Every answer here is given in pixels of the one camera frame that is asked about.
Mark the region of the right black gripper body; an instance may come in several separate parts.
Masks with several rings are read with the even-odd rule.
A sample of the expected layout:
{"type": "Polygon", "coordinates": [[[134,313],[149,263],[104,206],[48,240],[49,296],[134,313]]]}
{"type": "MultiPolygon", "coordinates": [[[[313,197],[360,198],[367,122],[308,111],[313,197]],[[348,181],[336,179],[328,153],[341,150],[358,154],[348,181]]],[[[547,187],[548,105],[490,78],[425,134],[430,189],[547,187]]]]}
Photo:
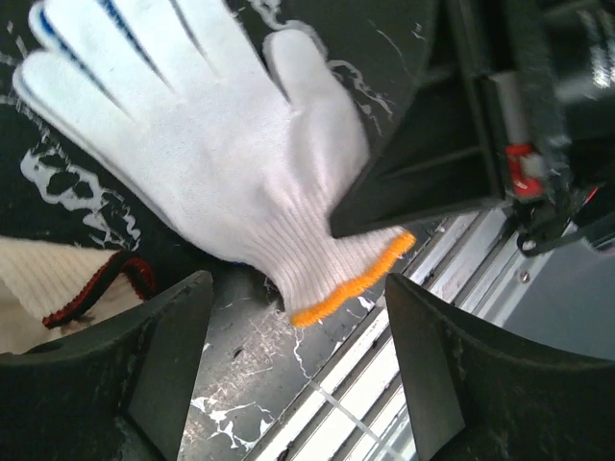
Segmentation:
{"type": "Polygon", "coordinates": [[[614,247],[614,5],[464,1],[467,62],[487,100],[528,257],[614,247]]]}

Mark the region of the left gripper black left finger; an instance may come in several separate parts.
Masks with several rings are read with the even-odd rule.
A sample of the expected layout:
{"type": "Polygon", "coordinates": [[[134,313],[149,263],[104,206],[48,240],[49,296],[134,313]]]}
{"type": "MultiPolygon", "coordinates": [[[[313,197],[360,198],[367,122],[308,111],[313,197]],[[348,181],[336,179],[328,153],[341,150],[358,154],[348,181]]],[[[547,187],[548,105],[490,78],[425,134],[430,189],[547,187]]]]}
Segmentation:
{"type": "Polygon", "coordinates": [[[4,460],[174,460],[206,341],[212,278],[1,356],[4,460]]]}

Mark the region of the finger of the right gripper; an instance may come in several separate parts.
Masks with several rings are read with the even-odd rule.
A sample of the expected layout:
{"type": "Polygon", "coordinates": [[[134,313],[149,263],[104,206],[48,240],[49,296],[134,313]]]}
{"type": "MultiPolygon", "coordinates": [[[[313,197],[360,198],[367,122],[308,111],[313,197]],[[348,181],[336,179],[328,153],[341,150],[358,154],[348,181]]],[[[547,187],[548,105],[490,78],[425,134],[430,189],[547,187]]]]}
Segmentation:
{"type": "Polygon", "coordinates": [[[389,123],[331,217],[366,231],[482,210],[504,200],[504,127],[494,79],[509,61],[500,1],[357,1],[350,28],[389,123]]]}

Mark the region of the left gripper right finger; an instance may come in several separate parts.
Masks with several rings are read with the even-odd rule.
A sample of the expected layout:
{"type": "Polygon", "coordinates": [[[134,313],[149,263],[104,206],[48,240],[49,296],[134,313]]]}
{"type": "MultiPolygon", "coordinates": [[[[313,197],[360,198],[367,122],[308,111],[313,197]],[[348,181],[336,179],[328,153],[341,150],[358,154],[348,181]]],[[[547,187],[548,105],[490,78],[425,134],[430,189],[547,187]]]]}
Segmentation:
{"type": "Polygon", "coordinates": [[[421,460],[610,460],[614,365],[494,326],[392,274],[385,301],[421,460]]]}

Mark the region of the white knit glove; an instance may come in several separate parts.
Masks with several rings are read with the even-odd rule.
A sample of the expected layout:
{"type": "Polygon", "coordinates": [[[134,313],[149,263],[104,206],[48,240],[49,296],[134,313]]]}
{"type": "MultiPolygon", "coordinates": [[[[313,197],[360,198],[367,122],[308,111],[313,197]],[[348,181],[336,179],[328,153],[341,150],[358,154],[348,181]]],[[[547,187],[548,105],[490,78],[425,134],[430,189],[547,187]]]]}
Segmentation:
{"type": "Polygon", "coordinates": [[[39,1],[13,85],[200,250],[244,263],[310,326],[407,252],[402,227],[334,238],[369,158],[357,107],[305,32],[256,49],[223,1],[39,1]]]}

